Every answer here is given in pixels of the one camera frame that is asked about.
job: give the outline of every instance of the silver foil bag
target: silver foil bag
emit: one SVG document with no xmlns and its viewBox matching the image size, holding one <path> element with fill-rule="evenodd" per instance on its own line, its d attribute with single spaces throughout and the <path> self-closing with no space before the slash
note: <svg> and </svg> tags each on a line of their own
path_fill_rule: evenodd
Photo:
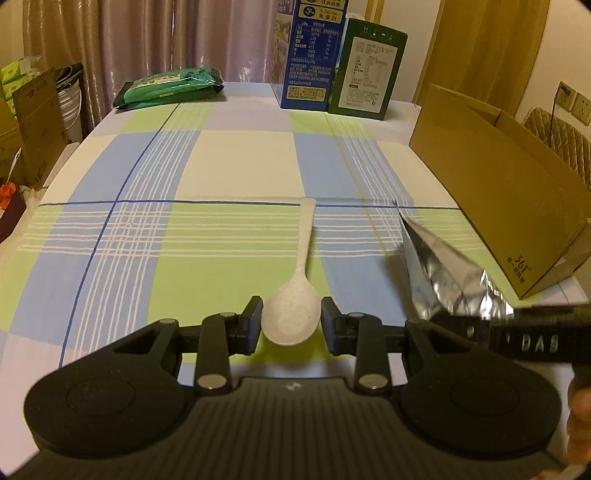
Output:
<svg viewBox="0 0 591 480">
<path fill-rule="evenodd" d="M 513 308 L 482 267 L 400 213 L 411 296 L 418 316 L 452 315 L 509 319 Z"/>
</svg>

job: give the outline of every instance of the power cord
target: power cord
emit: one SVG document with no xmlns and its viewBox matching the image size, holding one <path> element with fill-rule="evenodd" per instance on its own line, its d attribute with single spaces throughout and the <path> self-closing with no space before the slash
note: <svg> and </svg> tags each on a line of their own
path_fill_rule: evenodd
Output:
<svg viewBox="0 0 591 480">
<path fill-rule="evenodd" d="M 566 85 L 561 83 L 558 88 L 556 89 L 556 95 L 554 95 L 554 103 L 552 104 L 552 116 L 550 116 L 550 133 L 548 134 L 548 148 L 552 148 L 552 124 L 554 123 L 554 110 L 556 108 L 556 101 L 558 100 L 558 95 L 560 91 L 563 91 L 567 96 L 570 95 L 571 90 Z"/>
</svg>

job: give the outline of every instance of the blue milk carton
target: blue milk carton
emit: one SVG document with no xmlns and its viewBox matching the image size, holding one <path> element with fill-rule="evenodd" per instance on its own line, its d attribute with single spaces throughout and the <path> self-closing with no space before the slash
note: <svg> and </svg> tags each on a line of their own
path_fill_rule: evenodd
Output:
<svg viewBox="0 0 591 480">
<path fill-rule="evenodd" d="M 278 0 L 268 81 L 281 108 L 325 111 L 348 0 Z"/>
</svg>

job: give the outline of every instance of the table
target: table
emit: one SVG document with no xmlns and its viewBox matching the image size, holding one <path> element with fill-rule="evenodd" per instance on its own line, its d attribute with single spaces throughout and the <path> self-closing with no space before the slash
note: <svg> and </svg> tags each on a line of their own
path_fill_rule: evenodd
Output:
<svg viewBox="0 0 591 480">
<path fill-rule="evenodd" d="M 0 278 L 0 468 L 35 451 L 33 383 L 162 317 L 241 311 L 292 273 L 298 204 L 318 202 L 309 278 L 343 312 L 403 325 L 411 311 L 394 206 L 487 268 L 513 305 L 587 301 L 574 278 L 520 302 L 453 199 L 410 150 L 419 109 L 386 121 L 281 110 L 270 86 L 228 83 L 207 102 L 111 112 L 72 155 Z M 190 382 L 194 357 L 183 359 Z M 404 372 L 392 360 L 395 383 Z M 263 337 L 236 375 L 350 374 L 318 331 Z"/>
</svg>

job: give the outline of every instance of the orange object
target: orange object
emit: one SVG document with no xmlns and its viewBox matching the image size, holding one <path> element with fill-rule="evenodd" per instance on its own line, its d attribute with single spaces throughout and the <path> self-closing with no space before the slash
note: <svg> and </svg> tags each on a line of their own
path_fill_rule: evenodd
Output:
<svg viewBox="0 0 591 480">
<path fill-rule="evenodd" d="M 0 209 L 6 210 L 12 196 L 16 191 L 17 186 L 13 182 L 10 182 L 8 185 L 2 185 L 0 187 Z"/>
</svg>

